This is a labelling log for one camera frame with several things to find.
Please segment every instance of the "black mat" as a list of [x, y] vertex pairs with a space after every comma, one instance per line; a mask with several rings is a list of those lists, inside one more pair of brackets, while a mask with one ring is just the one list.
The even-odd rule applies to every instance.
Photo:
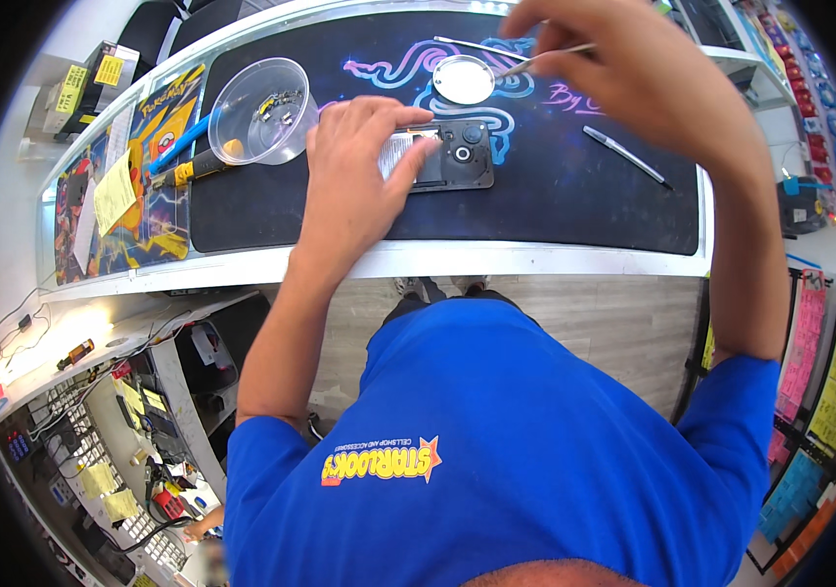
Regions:
[[[203, 114], [226, 83], [245, 66], [265, 57], [287, 56], [301, 64], [312, 94], [323, 106], [359, 94], [384, 94], [411, 104], [427, 92], [431, 73], [422, 67], [451, 47], [435, 35], [480, 42], [496, 35], [499, 19], [453, 12], [397, 12], [318, 23], [253, 41], [220, 55], [210, 66]], [[424, 41], [409, 52], [416, 43]], [[460, 49], [492, 63], [473, 49]], [[374, 68], [377, 88], [356, 77]], [[698, 192], [694, 164], [650, 147], [586, 99], [558, 82], [523, 78], [515, 88], [497, 90], [482, 104], [459, 107], [453, 117], [492, 117], [496, 183], [489, 190], [415, 194], [388, 238], [543, 241], [693, 254], [698, 248]], [[565, 103], [544, 102], [568, 99]], [[433, 100], [425, 95], [425, 108]], [[458, 108], [441, 104], [444, 108]], [[593, 126], [659, 170], [669, 192], [632, 163], [581, 132]], [[199, 150], [208, 148], [203, 137]], [[250, 164], [203, 178], [192, 190], [191, 239], [202, 252], [293, 244], [300, 230], [307, 185], [307, 161]]]

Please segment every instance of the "small bottle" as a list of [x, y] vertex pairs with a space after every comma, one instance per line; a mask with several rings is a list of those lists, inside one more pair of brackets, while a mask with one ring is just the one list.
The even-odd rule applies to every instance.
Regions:
[[62, 371], [71, 364], [75, 364], [76, 362], [78, 362], [79, 359], [83, 358], [85, 355], [92, 352], [93, 350], [95, 350], [95, 343], [93, 343], [92, 339], [89, 338], [88, 340], [83, 342], [83, 344], [76, 346], [71, 351], [69, 351], [68, 357], [59, 361], [59, 363], [56, 364], [56, 368]]

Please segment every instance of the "screwdriver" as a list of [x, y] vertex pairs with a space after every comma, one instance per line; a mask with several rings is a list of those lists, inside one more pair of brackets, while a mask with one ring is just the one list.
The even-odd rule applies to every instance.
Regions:
[[[243, 154], [242, 144], [238, 139], [232, 139], [223, 149], [226, 153], [240, 157]], [[180, 163], [174, 169], [165, 171], [150, 181], [151, 188], [157, 190], [164, 186], [179, 187], [186, 185], [189, 180], [198, 180], [216, 171], [224, 171], [231, 167], [219, 160], [212, 149], [207, 149], [185, 163]]]

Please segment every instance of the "label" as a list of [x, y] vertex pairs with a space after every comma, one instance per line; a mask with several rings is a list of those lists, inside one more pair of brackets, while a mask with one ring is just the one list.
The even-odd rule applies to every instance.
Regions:
[[105, 55], [101, 58], [101, 65], [98, 66], [98, 73], [95, 74], [95, 81], [99, 84], [117, 86], [121, 78], [121, 68], [124, 66], [124, 59], [113, 55]]
[[69, 66], [66, 78], [63, 80], [63, 89], [59, 92], [59, 100], [56, 102], [56, 111], [71, 114], [79, 104], [79, 95], [82, 94], [82, 84], [88, 69], [77, 65]]

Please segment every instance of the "wooden floor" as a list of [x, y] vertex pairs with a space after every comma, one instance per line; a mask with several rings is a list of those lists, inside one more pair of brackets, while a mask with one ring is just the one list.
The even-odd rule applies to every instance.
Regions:
[[[449, 277], [435, 277], [448, 296]], [[490, 284], [576, 356], [670, 417], [692, 346], [701, 279], [656, 276], [497, 275]], [[269, 299], [277, 287], [264, 286]], [[342, 283], [330, 302], [311, 403], [335, 420], [359, 396], [365, 346], [400, 299], [390, 279]]]

